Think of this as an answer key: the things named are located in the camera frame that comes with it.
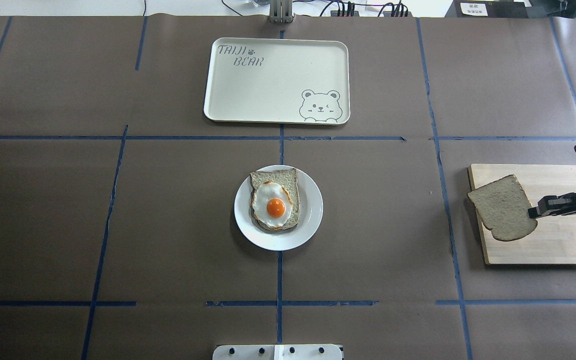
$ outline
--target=bear face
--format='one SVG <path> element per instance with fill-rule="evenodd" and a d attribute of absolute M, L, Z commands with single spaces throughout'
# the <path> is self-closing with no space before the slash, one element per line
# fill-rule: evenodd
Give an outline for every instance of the bear face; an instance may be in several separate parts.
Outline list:
<path fill-rule="evenodd" d="M 330 90 L 327 93 L 315 93 L 307 89 L 301 93 L 303 103 L 299 108 L 299 114 L 304 120 L 326 122 L 341 118 L 343 111 L 339 105 L 339 92 Z"/>

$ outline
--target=label sticker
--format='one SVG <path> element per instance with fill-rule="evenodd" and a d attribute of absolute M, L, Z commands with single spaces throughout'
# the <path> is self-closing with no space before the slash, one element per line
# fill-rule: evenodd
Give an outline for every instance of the label sticker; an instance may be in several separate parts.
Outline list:
<path fill-rule="evenodd" d="M 488 16 L 486 4 L 469 4 L 467 2 L 462 2 L 461 13 L 471 16 Z"/>

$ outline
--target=bread slice on cutting board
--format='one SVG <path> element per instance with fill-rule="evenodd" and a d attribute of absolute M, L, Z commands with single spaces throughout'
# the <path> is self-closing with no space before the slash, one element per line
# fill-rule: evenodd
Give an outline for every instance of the bread slice on cutting board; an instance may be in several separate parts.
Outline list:
<path fill-rule="evenodd" d="M 537 220 L 528 217 L 532 207 L 515 175 L 478 187 L 468 193 L 477 213 L 492 236 L 502 242 L 526 237 L 537 228 Z"/>
<path fill-rule="evenodd" d="M 250 183 L 252 184 L 253 191 L 257 191 L 259 185 L 265 182 L 274 182 L 286 189 L 290 199 L 293 202 L 292 213 L 281 226 L 281 228 L 269 228 L 266 224 L 256 220 L 256 223 L 265 230 L 282 231 L 295 227 L 299 223 L 299 189 L 297 189 L 297 169 L 291 168 L 288 170 L 275 170 L 275 171 L 254 171 L 250 173 Z"/>

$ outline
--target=egg white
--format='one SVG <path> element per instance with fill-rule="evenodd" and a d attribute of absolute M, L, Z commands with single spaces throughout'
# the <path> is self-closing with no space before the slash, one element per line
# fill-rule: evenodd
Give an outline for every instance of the egg white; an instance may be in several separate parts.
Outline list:
<path fill-rule="evenodd" d="M 268 201 L 274 198 L 283 201 L 285 205 L 285 212 L 278 218 L 272 217 L 266 209 Z M 252 195 L 251 205 L 254 218 L 274 230 L 284 226 L 293 212 L 293 201 L 288 191 L 283 186 L 272 181 L 259 185 Z"/>

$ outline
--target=orange yolk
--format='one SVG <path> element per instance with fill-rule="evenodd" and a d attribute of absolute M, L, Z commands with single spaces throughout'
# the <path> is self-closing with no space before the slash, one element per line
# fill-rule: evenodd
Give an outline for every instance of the orange yolk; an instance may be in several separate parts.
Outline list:
<path fill-rule="evenodd" d="M 265 205 L 265 210 L 273 218 L 279 218 L 286 212 L 286 205 L 279 198 L 271 198 Z"/>

